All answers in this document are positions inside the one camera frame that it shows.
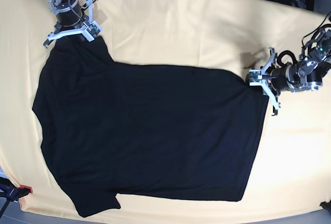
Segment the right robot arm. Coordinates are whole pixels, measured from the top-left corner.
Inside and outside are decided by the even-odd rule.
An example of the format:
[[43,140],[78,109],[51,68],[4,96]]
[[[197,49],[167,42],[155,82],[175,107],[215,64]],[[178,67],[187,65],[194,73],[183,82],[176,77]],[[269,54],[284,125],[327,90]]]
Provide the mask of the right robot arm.
[[93,16],[93,4],[97,0],[45,0],[56,16],[55,31],[48,34],[44,47],[63,37],[78,36],[82,41],[93,41],[103,31]]

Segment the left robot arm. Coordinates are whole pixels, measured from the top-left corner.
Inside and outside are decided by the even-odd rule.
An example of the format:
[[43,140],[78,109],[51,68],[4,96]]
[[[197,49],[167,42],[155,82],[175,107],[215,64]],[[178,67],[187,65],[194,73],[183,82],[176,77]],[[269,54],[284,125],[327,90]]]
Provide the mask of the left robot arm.
[[269,97],[273,116],[280,109],[281,92],[317,91],[323,86],[323,78],[330,70],[330,22],[326,21],[330,21],[330,13],[315,30],[304,36],[310,39],[302,43],[298,57],[289,50],[279,54],[271,50],[266,65],[260,68],[258,86]]

